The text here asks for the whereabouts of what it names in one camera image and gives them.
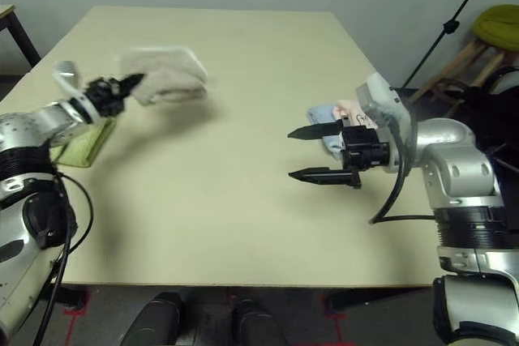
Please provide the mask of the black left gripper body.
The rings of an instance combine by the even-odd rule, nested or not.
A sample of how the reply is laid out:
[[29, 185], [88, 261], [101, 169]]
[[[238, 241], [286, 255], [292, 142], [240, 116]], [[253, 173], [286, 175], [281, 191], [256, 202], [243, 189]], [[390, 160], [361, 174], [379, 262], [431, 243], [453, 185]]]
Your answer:
[[84, 94], [101, 117], [117, 117], [125, 109], [127, 95], [123, 91], [122, 82], [117, 79], [94, 79]]

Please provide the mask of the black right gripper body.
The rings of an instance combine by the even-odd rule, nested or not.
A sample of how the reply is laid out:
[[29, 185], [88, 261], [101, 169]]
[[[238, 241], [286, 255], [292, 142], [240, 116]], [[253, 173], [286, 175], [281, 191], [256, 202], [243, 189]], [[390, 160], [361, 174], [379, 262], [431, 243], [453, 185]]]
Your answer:
[[346, 172], [362, 172], [374, 167], [388, 166], [389, 143], [380, 142], [376, 130], [351, 126], [344, 117], [339, 121], [343, 142], [341, 167]]

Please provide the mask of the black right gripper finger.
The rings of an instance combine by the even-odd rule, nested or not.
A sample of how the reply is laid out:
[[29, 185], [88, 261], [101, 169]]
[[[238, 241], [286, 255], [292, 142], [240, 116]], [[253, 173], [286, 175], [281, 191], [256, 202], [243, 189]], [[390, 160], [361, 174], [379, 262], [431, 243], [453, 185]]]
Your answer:
[[341, 133], [342, 121], [316, 123], [299, 127], [287, 134], [290, 139], [322, 139], [328, 136], [336, 136]]
[[288, 176], [301, 182], [322, 186], [339, 185], [355, 189], [362, 186], [358, 172], [348, 169], [307, 168], [288, 173]]

